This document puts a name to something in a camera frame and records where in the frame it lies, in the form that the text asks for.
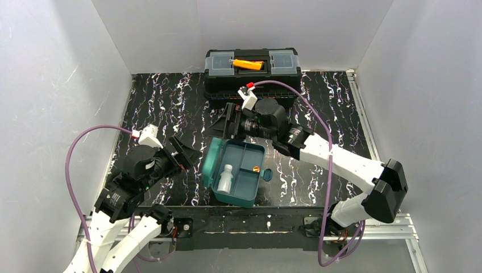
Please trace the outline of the green medicine box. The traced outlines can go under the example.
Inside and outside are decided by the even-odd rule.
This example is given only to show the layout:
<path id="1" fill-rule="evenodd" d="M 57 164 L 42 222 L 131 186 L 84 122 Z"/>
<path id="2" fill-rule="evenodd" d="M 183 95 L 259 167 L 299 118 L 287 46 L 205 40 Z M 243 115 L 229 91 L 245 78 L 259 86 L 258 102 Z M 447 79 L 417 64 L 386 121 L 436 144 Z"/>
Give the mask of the green medicine box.
<path id="1" fill-rule="evenodd" d="M 202 167 L 202 181 L 215 198 L 242 208 L 255 206 L 260 181 L 273 172 L 264 168 L 265 148 L 240 140 L 213 138 Z"/>

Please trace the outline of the white medicine bottle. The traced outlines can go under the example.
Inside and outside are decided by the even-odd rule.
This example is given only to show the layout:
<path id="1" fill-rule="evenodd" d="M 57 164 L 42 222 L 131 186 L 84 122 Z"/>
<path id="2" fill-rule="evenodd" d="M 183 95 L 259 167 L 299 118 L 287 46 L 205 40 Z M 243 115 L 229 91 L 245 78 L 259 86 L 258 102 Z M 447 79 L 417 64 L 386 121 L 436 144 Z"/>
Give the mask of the white medicine bottle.
<path id="1" fill-rule="evenodd" d="M 231 191 L 232 179 L 232 165 L 226 164 L 219 176 L 217 191 L 229 194 Z"/>

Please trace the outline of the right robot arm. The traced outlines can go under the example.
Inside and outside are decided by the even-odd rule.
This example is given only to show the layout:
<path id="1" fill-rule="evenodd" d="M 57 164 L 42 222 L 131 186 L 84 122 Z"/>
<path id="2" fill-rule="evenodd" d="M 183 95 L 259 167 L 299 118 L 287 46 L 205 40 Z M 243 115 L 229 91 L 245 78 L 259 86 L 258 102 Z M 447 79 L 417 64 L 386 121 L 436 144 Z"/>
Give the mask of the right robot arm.
<path id="1" fill-rule="evenodd" d="M 279 153 L 322 168 L 328 168 L 332 160 L 332 172 L 352 182 L 362 193 L 328 207 L 326 223 L 330 231 L 370 218 L 391 224 L 408 192 L 400 162 L 367 159 L 330 144 L 311 129 L 291 122 L 274 99 L 262 99 L 251 110 L 227 103 L 206 132 L 221 139 L 271 140 Z"/>

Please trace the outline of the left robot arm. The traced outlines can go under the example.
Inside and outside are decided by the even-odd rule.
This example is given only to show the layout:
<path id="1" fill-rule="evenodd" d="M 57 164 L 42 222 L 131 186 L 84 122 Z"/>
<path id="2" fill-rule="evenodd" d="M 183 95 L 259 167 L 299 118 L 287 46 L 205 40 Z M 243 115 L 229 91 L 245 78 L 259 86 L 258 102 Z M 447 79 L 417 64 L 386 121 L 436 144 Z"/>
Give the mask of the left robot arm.
<path id="1" fill-rule="evenodd" d="M 115 240 L 130 222 L 145 193 L 162 179 L 193 167 L 201 151 L 169 138 L 172 155 L 153 136 L 142 136 L 123 160 L 123 167 L 104 187 L 94 205 L 90 225 L 65 272 L 122 272 L 139 251 L 163 228 L 171 228 L 173 213 L 153 205 L 119 242 Z"/>

